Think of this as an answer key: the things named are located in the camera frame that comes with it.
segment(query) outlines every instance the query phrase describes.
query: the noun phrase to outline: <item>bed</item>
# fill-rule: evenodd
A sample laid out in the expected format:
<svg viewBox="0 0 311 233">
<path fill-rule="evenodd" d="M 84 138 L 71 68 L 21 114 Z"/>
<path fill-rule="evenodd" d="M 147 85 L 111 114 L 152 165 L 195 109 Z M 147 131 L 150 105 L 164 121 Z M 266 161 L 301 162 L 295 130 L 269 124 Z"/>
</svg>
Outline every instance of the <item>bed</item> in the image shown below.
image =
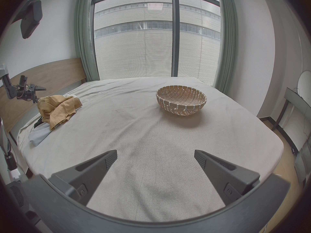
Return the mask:
<svg viewBox="0 0 311 233">
<path fill-rule="evenodd" d="M 172 84 L 204 92 L 206 105 L 186 117 L 165 111 L 156 91 Z M 258 118 L 195 78 L 92 81 L 68 93 L 83 104 L 77 113 L 35 147 L 28 135 L 37 115 L 20 130 L 18 148 L 29 169 L 47 178 L 117 149 L 117 161 L 87 205 L 107 215 L 162 222 L 224 207 L 195 160 L 195 149 L 256 171 L 260 181 L 273 172 L 283 153 L 282 141 Z"/>
</svg>

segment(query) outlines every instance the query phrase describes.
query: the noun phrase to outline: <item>basket rim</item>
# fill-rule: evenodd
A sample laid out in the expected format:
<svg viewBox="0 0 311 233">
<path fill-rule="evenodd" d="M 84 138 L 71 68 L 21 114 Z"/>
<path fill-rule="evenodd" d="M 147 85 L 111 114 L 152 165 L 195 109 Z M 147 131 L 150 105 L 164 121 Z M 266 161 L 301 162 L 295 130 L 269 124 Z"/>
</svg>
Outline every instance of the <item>basket rim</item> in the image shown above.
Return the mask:
<svg viewBox="0 0 311 233">
<path fill-rule="evenodd" d="M 165 100 L 165 99 L 161 98 L 158 95 L 158 92 L 161 89 L 163 89 L 163 88 L 172 88 L 172 87 L 182 88 L 182 89 L 186 88 L 186 89 L 191 89 L 191 90 L 198 91 L 200 94 L 203 95 L 204 102 L 200 103 L 200 104 L 196 104 L 196 105 L 176 104 L 176 103 L 169 102 L 168 100 Z M 207 97 L 206 97 L 206 95 L 202 91 L 200 91 L 200 90 L 198 90 L 196 88 L 193 88 L 193 87 L 185 86 L 185 85 L 168 85 L 168 86 L 163 86 L 163 87 L 161 87 L 160 89 L 157 90 L 155 95 L 157 97 L 158 103 L 163 103 L 166 106 L 170 106 L 170 107 L 177 108 L 177 109 L 184 109 L 184 110 L 193 110 L 193 109 L 202 108 L 206 104 L 206 101 L 207 101 Z"/>
</svg>

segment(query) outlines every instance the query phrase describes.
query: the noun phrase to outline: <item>woven basket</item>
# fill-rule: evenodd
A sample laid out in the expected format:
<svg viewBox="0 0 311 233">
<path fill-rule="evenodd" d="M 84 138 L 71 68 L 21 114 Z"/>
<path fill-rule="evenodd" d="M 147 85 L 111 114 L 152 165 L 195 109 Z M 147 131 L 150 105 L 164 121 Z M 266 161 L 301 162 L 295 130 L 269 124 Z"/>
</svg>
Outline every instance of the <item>woven basket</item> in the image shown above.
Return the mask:
<svg viewBox="0 0 311 233">
<path fill-rule="evenodd" d="M 162 108 L 180 116 L 198 112 L 207 100 L 202 91 L 182 85 L 162 87 L 156 92 L 156 98 Z"/>
</svg>

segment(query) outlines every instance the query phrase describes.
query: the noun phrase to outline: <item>round mirror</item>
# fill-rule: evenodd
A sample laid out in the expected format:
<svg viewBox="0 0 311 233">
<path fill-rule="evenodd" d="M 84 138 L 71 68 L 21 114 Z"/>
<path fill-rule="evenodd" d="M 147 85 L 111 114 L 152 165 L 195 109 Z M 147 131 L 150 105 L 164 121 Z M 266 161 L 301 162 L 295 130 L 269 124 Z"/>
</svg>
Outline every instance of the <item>round mirror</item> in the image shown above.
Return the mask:
<svg viewBox="0 0 311 233">
<path fill-rule="evenodd" d="M 305 71 L 298 80 L 298 94 L 311 106 L 311 72 Z"/>
</svg>

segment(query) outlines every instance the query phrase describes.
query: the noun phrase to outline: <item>bed sheet wrinkle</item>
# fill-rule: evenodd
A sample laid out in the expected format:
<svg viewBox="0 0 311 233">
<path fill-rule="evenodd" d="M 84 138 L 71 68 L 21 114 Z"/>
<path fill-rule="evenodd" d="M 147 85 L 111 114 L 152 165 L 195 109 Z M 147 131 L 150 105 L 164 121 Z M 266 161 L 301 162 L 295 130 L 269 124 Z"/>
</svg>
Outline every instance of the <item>bed sheet wrinkle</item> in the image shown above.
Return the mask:
<svg viewBox="0 0 311 233">
<path fill-rule="evenodd" d="M 204 108 L 188 117 L 163 110 L 155 93 L 176 84 L 204 92 Z M 261 179 L 282 155 L 282 142 L 255 116 L 195 78 L 92 81 L 70 93 L 83 103 L 72 120 L 33 148 L 26 142 L 33 125 L 26 126 L 19 148 L 34 174 L 47 178 L 117 149 L 118 159 L 87 205 L 107 215 L 154 222 L 222 208 L 222 200 L 193 157 L 195 149 L 259 172 Z"/>
</svg>

